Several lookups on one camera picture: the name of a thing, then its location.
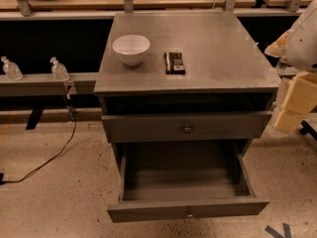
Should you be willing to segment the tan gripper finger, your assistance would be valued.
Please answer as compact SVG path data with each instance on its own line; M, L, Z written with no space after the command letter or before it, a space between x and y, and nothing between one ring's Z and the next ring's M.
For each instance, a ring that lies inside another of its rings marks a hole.
M283 101L284 110L308 115L317 106L317 73L299 72L290 82Z
M303 116L291 111L281 110L274 122L274 129L282 133L291 133L296 130L303 120Z

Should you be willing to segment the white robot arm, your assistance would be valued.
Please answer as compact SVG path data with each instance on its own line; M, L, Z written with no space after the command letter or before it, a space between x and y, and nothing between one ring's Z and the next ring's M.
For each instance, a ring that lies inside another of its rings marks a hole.
M273 128L291 133L317 105L317 1L314 0L289 30L264 53L299 70L290 81Z

